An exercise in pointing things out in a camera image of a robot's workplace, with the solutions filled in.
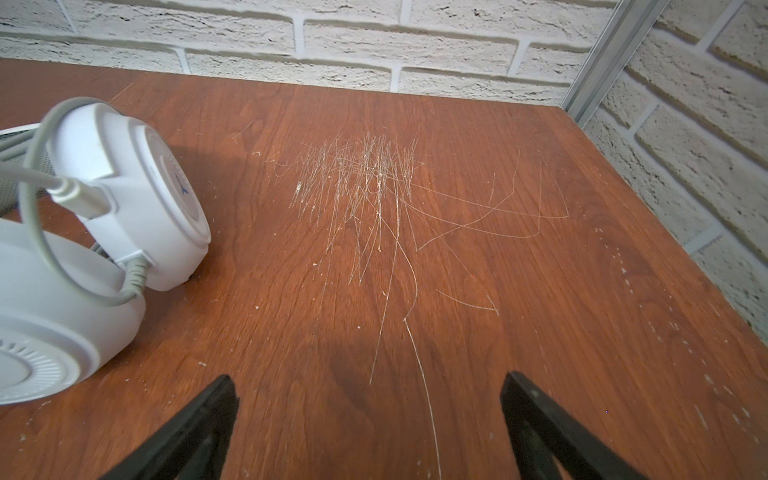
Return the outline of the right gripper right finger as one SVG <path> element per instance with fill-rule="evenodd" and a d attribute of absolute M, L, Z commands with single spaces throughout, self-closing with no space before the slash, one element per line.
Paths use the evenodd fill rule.
<path fill-rule="evenodd" d="M 506 374 L 500 403 L 522 479 L 643 479 L 519 371 Z"/>

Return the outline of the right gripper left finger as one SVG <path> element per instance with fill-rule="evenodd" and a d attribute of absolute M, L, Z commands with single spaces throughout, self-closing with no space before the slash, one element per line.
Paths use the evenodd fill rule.
<path fill-rule="evenodd" d="M 239 408 L 235 384 L 221 375 L 104 479 L 219 479 Z"/>

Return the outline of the white headphones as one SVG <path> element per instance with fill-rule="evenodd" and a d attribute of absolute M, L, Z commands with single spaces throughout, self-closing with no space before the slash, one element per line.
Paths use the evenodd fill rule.
<path fill-rule="evenodd" d="M 160 134 L 75 97 L 1 134 L 1 401 L 87 379 L 136 337 L 149 290 L 195 272 L 211 231 Z"/>

